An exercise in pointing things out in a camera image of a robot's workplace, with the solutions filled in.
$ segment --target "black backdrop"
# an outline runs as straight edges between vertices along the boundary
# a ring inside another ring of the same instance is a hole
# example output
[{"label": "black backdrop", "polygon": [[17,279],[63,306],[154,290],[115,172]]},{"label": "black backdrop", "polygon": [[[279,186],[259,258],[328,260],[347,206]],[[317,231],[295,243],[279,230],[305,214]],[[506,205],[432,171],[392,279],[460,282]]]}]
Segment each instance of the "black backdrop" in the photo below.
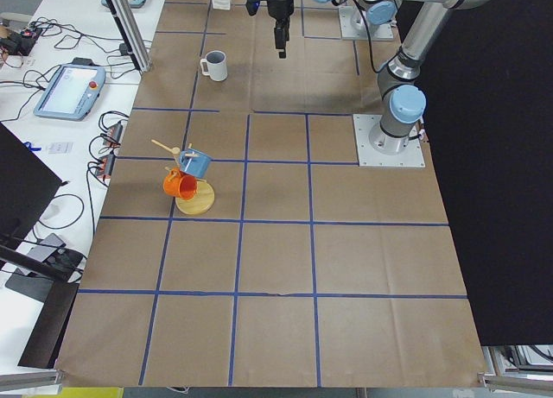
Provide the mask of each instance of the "black backdrop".
[{"label": "black backdrop", "polygon": [[553,344],[552,80],[553,0],[492,0],[453,14],[416,83],[483,345]]}]

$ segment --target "computer monitor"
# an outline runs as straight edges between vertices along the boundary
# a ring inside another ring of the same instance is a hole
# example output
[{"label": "computer monitor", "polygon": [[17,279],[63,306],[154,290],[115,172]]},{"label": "computer monitor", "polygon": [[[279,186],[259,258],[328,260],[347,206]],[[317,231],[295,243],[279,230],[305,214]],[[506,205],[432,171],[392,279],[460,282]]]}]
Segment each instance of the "computer monitor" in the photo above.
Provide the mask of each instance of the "computer monitor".
[{"label": "computer monitor", "polygon": [[4,262],[17,270],[6,287],[44,300],[52,281],[67,281],[71,268],[57,268],[16,251],[61,185],[61,179],[0,123],[0,268]]}]

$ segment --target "brown paper surface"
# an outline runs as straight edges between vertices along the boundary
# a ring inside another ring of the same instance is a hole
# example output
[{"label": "brown paper surface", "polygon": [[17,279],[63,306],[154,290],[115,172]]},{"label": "brown paper surface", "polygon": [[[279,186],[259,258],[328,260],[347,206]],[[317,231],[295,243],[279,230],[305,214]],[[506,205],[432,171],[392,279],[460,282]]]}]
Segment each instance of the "brown paper surface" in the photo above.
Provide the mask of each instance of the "brown paper surface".
[{"label": "brown paper surface", "polygon": [[[365,41],[296,0],[279,60],[265,8],[169,1],[61,348],[67,383],[476,385],[483,356],[429,145],[423,169],[357,166],[348,115],[381,111]],[[213,49],[224,82],[197,71]],[[376,43],[375,61],[396,49]],[[173,162],[151,138],[215,159],[210,211],[175,209]]]}]

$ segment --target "blue mug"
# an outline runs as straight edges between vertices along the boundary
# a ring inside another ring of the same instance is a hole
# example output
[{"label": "blue mug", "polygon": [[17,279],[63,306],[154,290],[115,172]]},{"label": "blue mug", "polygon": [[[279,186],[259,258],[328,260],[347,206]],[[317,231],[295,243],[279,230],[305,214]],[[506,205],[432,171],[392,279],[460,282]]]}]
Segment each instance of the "blue mug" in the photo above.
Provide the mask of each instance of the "blue mug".
[{"label": "blue mug", "polygon": [[211,163],[211,157],[199,150],[188,148],[179,155],[179,163],[182,172],[202,179]]}]

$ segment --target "white table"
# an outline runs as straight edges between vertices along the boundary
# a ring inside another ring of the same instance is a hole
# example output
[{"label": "white table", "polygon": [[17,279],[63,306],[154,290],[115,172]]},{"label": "white table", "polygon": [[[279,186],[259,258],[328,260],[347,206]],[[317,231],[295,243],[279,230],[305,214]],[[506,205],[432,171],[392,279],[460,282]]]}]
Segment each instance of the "white table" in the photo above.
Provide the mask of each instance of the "white table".
[{"label": "white table", "polygon": [[[104,7],[101,0],[43,0],[37,11],[33,15],[33,20],[39,18],[55,19],[60,24],[72,24],[77,30],[99,37],[116,39],[115,41],[98,40],[95,41],[106,51],[117,50],[120,43],[123,42],[121,34],[111,16],[110,11]],[[146,0],[146,4],[140,9],[133,9],[133,15],[137,21],[138,28],[143,40],[153,41],[156,33],[157,23],[162,13],[164,0]],[[55,34],[57,28],[50,29],[46,35]],[[59,50],[54,48],[55,44],[62,40],[64,35],[75,35],[68,31],[52,37],[40,37],[33,47],[29,57],[25,57],[21,68],[3,66],[0,68],[0,80],[22,80],[23,75],[28,70],[36,70],[44,73],[53,66],[69,63],[74,57],[83,57],[92,59],[99,66],[108,64],[108,55],[119,55],[119,52],[106,54],[100,48],[95,46],[90,40],[82,39],[75,49]],[[67,39],[60,46],[70,47],[74,40]],[[114,74],[108,73],[106,83],[140,83],[140,73],[132,71],[122,77],[118,77],[122,72],[132,70],[134,66],[130,62],[130,57],[109,59],[110,63],[128,63],[123,66],[113,67]],[[8,64],[11,66],[20,66],[21,59],[17,56],[8,58]]]},{"label": "white table", "polygon": [[[130,113],[137,88],[137,85],[106,85],[91,113],[80,122],[35,117],[32,110],[39,99],[39,95],[36,95],[25,107],[19,120],[5,124],[22,142],[29,141],[33,146],[41,147],[42,150],[35,154],[62,180],[69,181],[69,184],[60,188],[58,194],[73,193],[79,195],[85,202],[85,212],[81,219],[74,225],[55,232],[67,243],[67,247],[84,255],[88,254],[92,244],[91,208],[85,177],[86,164],[92,159],[88,154],[88,143],[101,132],[98,119],[102,113],[110,110]],[[30,89],[24,87],[0,89],[2,89],[0,119],[12,117],[13,112],[19,108],[19,104],[32,94]],[[110,121],[115,123],[119,118],[106,117],[105,121],[108,124]],[[48,146],[53,142],[70,142],[71,151],[66,154],[50,154]],[[102,146],[102,141],[97,140],[92,147],[92,152],[97,155]],[[95,218],[98,221],[106,188],[92,177],[90,185]],[[60,226],[71,223],[79,212],[79,202],[75,198],[64,197],[55,199],[42,219],[51,226]],[[38,237],[42,238],[52,232],[39,224],[35,227],[35,231]],[[23,243],[18,250],[26,252],[31,247],[33,247],[32,244]],[[4,267],[7,271],[13,271],[13,269],[15,267],[11,265]],[[3,287],[9,277],[10,275],[6,273],[0,273],[0,287],[2,287],[0,288],[0,316],[3,322],[0,325],[0,374],[22,370],[17,368],[17,363],[42,307],[41,302]]]},{"label": "white table", "polygon": [[[153,40],[164,0],[147,0],[141,9],[134,9],[138,27],[144,40]],[[71,23],[78,30],[91,35],[119,39],[121,36],[109,10],[100,4],[100,0],[43,0],[34,15],[55,18],[60,23]],[[22,80],[23,74],[30,69],[41,73],[50,67],[70,62],[73,57],[85,57],[94,60],[99,65],[107,64],[106,55],[87,40],[82,40],[73,50],[56,50],[54,44],[61,40],[64,34],[54,37],[40,38],[30,56],[25,58],[22,68],[4,66],[0,69],[0,80]],[[121,41],[98,41],[106,50],[115,49]],[[120,61],[130,61],[123,57]],[[10,57],[9,63],[16,66],[19,58]],[[133,65],[115,66],[117,73],[133,68]],[[86,166],[92,158],[88,152],[89,142],[101,133],[98,126],[99,116],[106,111],[121,111],[130,114],[134,98],[137,94],[140,74],[137,71],[127,73],[120,79],[109,77],[100,97],[82,121],[72,122],[59,119],[39,118],[33,115],[35,104],[41,94],[36,94],[25,106],[21,116],[14,122],[7,122],[8,127],[22,142],[32,142],[41,150],[35,154],[50,167],[62,180],[69,183],[60,188],[58,194],[73,193],[79,195],[85,202],[85,211],[79,221],[72,226],[58,230],[55,233],[67,243],[67,247],[88,254],[92,244],[91,207],[86,187]],[[15,117],[21,105],[35,92],[22,86],[0,86],[0,120]],[[114,124],[120,117],[106,117],[105,123]],[[48,148],[55,142],[70,142],[71,151],[66,154],[51,154]],[[97,140],[92,152],[98,155],[103,147]],[[92,205],[95,219],[98,217],[104,203],[106,188],[90,177]],[[65,197],[55,199],[42,219],[51,226],[70,223],[80,212],[80,203],[75,198]],[[35,226],[38,237],[44,238],[51,230],[41,225]],[[26,253],[32,244],[23,243],[18,248]],[[4,270],[11,271],[15,267],[6,265]],[[33,369],[17,366],[20,356],[29,340],[35,322],[42,308],[42,303],[32,300],[22,294],[13,292],[3,286],[10,277],[0,273],[0,374],[15,374],[30,372]],[[57,388],[30,389],[18,393],[55,393]]]}]

